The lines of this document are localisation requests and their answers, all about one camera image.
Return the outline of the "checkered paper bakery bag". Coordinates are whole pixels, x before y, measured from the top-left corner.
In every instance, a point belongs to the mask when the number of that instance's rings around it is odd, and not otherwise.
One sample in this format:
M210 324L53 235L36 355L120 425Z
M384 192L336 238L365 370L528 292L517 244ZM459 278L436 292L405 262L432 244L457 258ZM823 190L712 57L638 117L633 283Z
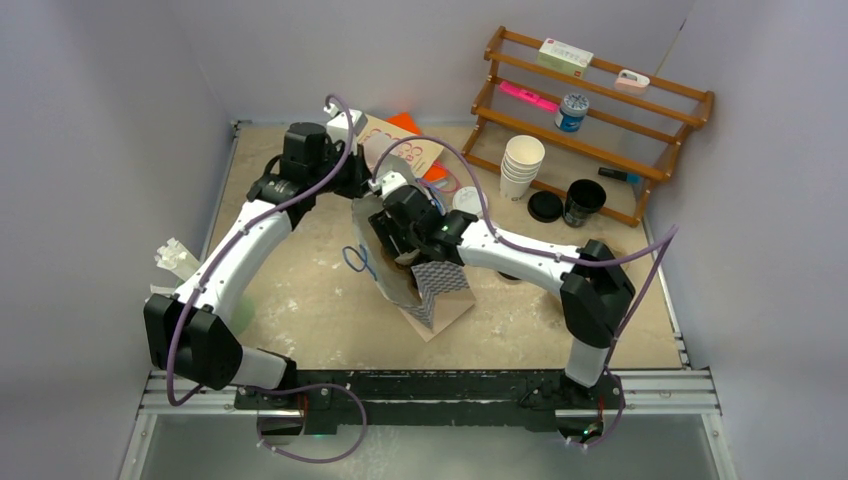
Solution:
M425 257L391 226L383 199L368 185L373 172L363 146L347 164L362 179L363 195L352 201L357 254L386 300L395 305L423 340L429 341L470 310L476 298L463 268Z

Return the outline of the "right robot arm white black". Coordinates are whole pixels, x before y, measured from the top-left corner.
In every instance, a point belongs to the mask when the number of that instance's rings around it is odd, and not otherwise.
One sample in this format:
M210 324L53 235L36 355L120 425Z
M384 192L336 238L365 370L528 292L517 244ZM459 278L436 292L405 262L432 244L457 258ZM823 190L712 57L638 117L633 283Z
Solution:
M497 271L559 296L573 341L561 381L564 399L584 407L601 391L616 330L635 287L606 244L549 244L497 227L471 213L441 213L411 185L367 195L369 222L387 252L413 265L435 262Z

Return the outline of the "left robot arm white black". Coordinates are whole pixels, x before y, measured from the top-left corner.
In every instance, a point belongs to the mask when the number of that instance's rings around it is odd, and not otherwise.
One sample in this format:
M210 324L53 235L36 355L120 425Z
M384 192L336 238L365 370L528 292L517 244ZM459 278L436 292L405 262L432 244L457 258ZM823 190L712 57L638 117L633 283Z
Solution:
M268 256L318 196L360 198L370 175L355 127L291 124L281 153L251 185L215 250L175 292L146 301L143 318L153 365L169 379L180 376L214 390L258 388L272 408L292 405L298 395L295 361L242 345L230 328L232 314Z

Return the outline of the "orange paper bag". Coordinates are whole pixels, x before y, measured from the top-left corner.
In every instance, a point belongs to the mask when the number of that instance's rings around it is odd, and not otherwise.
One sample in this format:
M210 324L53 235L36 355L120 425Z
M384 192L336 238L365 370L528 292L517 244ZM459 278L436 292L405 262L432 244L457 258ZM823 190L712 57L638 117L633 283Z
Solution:
M423 134L408 112L391 116L387 122L403 130L403 137ZM425 147L421 141L416 141L401 145L397 149L397 155L409 159L410 165L413 166L419 178L443 192L451 192L452 187L449 184L453 174L438 161L443 150L441 146Z

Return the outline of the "cakes recipe book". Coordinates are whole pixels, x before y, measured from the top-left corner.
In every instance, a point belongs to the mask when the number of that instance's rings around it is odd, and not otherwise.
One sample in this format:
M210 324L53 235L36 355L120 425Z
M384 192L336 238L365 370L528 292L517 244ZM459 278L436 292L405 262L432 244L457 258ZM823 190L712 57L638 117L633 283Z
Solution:
M358 143L364 148L366 163L371 170L388 146L400 139L413 136L385 120L367 115L366 124L358 135ZM409 140L397 145L391 155L403 159L416 177L423 177L442 154L444 147L429 140Z

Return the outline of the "stack of black lids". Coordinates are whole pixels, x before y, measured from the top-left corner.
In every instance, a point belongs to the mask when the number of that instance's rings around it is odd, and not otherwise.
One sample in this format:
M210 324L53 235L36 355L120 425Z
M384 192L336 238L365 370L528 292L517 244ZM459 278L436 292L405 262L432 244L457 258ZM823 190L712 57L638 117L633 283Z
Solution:
M520 281L522 281L522 279L520 279L519 277L512 276L512 275L507 274L507 273L505 273L505 272L498 271L497 273L498 273L498 274L499 274L502 278L504 278L504 279L506 279L506 280L508 280L508 281L513 281L513 282L520 282Z

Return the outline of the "stack of white paper cups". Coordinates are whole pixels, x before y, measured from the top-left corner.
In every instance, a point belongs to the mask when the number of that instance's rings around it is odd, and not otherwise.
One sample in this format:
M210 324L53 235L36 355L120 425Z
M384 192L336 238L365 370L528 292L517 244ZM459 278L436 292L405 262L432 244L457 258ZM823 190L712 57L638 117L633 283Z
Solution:
M518 201L530 188L541 168L546 150L530 135L517 135L506 144L500 165L500 196Z

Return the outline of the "black flat lid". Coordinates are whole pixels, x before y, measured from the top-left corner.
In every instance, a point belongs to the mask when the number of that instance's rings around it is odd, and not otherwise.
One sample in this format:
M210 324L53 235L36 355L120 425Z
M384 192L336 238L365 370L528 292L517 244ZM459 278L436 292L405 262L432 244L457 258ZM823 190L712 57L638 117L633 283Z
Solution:
M540 190L531 195L527 202L527 211L536 221L553 223L563 214L563 201L555 193Z

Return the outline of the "pink highlighter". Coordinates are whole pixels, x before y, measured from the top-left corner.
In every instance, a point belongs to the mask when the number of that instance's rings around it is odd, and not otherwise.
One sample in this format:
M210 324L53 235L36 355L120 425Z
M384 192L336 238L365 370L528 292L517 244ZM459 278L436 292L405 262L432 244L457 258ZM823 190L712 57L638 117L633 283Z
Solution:
M557 103L542 98L540 95L533 93L527 89L519 88L518 86L508 81L501 81L498 84L498 89L509 96L512 96L518 100L521 100L522 102L525 102L541 110L550 113L556 113L559 110L559 105Z

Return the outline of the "green cup holder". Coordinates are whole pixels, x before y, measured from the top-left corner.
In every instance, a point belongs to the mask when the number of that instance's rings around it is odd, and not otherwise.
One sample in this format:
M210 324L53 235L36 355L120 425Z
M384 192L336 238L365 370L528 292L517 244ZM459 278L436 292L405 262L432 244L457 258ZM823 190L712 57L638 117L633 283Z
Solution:
M256 315L255 302L247 295L242 296L229 317L228 327L236 336L240 336L252 323Z

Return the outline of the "black paper cup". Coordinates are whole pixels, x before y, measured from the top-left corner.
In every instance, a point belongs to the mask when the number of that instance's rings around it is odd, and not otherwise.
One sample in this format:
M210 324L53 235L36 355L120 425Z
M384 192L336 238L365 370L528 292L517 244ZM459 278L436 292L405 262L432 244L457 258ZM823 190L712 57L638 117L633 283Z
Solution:
M602 185L590 179L576 180L568 188L563 219L570 227L582 227L601 210L606 200L607 194Z

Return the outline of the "blue white jar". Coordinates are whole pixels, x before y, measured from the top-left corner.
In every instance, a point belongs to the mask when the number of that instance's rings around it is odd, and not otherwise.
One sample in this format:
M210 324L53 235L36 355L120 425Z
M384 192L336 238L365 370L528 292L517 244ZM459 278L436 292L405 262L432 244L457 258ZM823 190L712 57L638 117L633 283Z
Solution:
M565 95L554 117L555 126L564 132L577 132L589 111L589 99L579 93Z

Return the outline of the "wooden shelf rack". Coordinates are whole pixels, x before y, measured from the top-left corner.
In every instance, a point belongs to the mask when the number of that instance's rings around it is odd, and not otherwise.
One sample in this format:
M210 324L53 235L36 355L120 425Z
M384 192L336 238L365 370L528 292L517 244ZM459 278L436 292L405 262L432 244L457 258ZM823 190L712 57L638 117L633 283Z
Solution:
M684 142L692 132L701 129L707 124L713 110L715 99L714 93L712 91L699 91L688 86L650 75L648 79L651 87L657 87L662 91L680 95L696 102L694 111L691 114L684 114L658 103L639 99L621 91L616 91L610 87L587 81L583 76L579 78L570 77L549 67L541 66L533 62L521 60L517 57L508 55L504 53L502 49L502 44L504 42L512 42L528 48L539 48L545 43L543 40L510 31L503 25L496 29L484 50L484 59L490 63L489 74L487 75L479 93L472 102L471 113L477 117L477 120L468 140L462 148L462 154L474 166L478 166L495 173L500 171L499 161L492 162L472 154L472 150L483 133L486 125L492 123L515 133L533 136L545 144L591 158L604 166L617 168L627 173L635 174L641 178L642 186L640 187L640 192L635 196L635 207L633 212L628 214L609 207L603 207L600 210L600 213L625 225L631 227L639 226L646 211L652 190L659 184L665 183L671 179ZM665 149L658 158L658 163L655 166L640 164L636 160L625 155L612 152L607 149L606 146L598 142L592 143L580 140L575 136L575 134L564 132L558 128L546 130L541 126L533 125L530 122L519 119L514 115L509 115L493 108L491 106L492 100L495 98L497 93L502 91L502 87L505 85L514 86L520 90L526 90L533 94L534 97L554 104L558 104L560 100L560 98L554 94L544 92L529 85L517 83L503 77L499 73L499 67L503 64L542 75L557 82L581 88L601 97L616 100L623 104L670 118L679 122L680 128L675 134L671 135L643 124L603 112L591 106L586 113L588 119L584 122L584 124L589 127L590 132L594 133L598 131L602 125L606 127L613 126L621 131L635 133L652 140L659 141L665 145Z

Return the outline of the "white green box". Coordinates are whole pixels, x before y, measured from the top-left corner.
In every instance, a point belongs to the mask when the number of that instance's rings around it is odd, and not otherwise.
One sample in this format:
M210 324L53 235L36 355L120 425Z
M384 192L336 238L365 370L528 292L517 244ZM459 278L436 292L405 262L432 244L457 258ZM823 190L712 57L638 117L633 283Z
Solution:
M547 38L538 48L535 62L564 75L583 78L593 59L593 52Z

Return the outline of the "black blue marker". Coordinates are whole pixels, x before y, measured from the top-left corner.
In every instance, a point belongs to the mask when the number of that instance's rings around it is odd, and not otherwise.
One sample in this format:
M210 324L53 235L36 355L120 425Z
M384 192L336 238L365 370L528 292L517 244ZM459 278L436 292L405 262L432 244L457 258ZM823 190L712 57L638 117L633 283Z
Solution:
M637 174L607 167L599 167L597 174L601 177L614 179L629 184L637 184L642 180L642 178Z

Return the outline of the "pink white tape dispenser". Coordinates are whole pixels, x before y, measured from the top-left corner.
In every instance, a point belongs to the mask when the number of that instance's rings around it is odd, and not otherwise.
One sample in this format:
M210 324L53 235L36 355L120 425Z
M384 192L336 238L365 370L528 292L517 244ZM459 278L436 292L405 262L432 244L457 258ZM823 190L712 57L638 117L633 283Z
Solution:
M648 76L629 69L622 69L618 72L613 87L615 90L640 96L647 92L650 84L651 81Z

